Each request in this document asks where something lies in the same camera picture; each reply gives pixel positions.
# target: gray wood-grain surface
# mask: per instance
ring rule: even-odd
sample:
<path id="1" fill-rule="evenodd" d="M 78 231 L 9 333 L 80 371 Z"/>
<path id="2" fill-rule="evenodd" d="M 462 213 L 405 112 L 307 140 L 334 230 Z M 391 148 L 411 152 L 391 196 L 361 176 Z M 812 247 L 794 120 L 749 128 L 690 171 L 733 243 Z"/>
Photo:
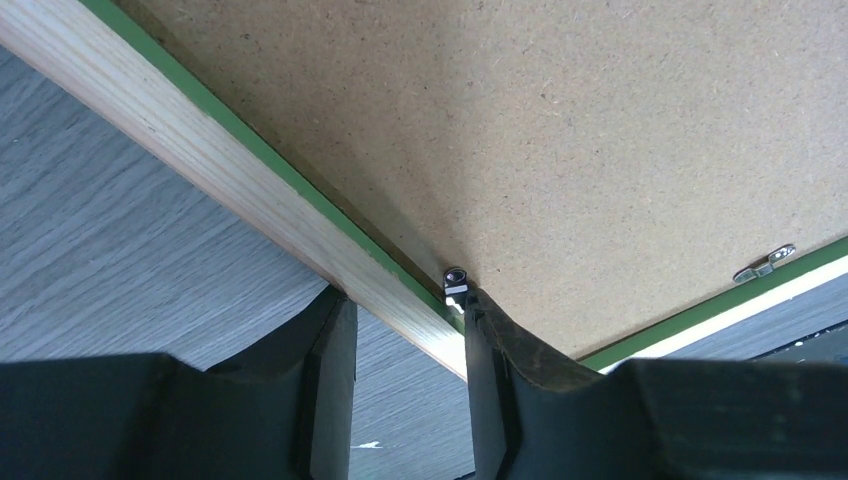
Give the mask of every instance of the gray wood-grain surface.
<path id="1" fill-rule="evenodd" d="M 204 368 L 326 285 L 3 49 L 0 112 L 0 361 Z M 352 445 L 354 479 L 473 470 L 465 384 L 362 309 Z"/>

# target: wooden strip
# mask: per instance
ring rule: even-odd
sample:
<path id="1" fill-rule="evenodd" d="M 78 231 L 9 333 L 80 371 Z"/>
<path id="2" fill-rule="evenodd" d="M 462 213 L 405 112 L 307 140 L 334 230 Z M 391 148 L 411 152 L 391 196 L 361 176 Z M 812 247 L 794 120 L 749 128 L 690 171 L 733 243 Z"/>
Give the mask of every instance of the wooden strip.
<path id="1" fill-rule="evenodd" d="M 848 238 L 660 322 L 581 363 L 606 373 L 628 358 L 663 357 L 845 274 Z"/>
<path id="2" fill-rule="evenodd" d="M 465 378 L 438 300 L 110 2 L 6 0 L 0 43 Z"/>

